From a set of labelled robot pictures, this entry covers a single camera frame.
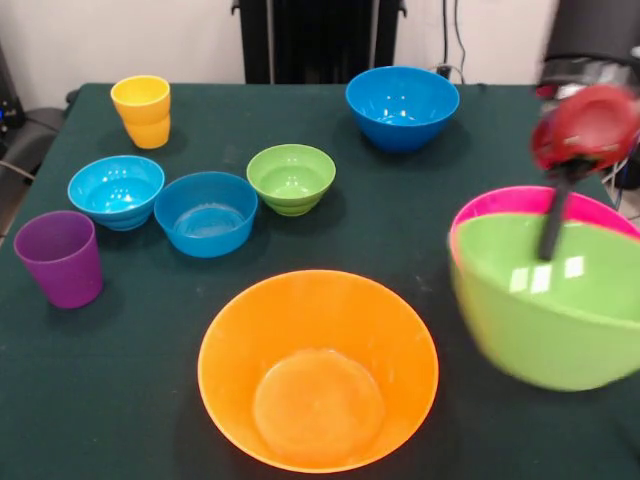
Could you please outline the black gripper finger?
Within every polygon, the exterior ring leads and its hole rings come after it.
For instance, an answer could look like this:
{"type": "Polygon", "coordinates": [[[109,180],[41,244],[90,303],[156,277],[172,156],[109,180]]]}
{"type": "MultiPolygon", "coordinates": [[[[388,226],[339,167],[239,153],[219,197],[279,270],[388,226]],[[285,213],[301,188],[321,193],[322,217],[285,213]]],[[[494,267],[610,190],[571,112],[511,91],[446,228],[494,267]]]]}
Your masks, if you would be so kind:
{"type": "Polygon", "coordinates": [[[565,204],[573,190],[574,180],[569,172],[559,172],[555,176],[555,184],[550,207],[541,231],[538,243],[538,259],[551,261],[563,224],[565,204]]]}

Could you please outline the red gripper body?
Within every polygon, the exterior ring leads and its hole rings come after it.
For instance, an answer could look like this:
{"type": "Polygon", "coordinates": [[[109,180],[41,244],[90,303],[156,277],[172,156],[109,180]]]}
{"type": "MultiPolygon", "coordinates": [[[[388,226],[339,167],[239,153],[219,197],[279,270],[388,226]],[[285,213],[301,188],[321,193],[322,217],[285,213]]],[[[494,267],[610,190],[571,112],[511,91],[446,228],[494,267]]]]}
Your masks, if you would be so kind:
{"type": "Polygon", "coordinates": [[[639,111],[631,91],[598,84],[545,114],[532,133],[531,151],[544,170],[581,160],[597,171],[628,157],[638,136],[639,111]]]}

